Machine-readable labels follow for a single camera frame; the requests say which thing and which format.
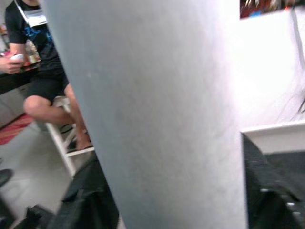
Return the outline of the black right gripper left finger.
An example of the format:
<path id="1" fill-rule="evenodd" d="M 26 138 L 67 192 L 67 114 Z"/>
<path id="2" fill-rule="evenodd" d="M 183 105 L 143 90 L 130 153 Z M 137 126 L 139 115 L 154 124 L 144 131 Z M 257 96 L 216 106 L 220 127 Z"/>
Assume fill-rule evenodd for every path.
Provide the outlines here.
<path id="1" fill-rule="evenodd" d="M 96 155 L 76 172 L 49 229 L 116 229 L 119 211 Z"/>

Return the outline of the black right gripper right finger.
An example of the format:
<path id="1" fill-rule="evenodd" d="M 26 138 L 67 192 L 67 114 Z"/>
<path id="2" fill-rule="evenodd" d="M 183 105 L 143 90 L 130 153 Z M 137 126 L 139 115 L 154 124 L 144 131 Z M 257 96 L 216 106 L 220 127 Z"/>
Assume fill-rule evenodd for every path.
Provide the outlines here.
<path id="1" fill-rule="evenodd" d="M 242 134 L 248 227 L 303 229 L 305 198 L 267 161 L 261 150 Z"/>

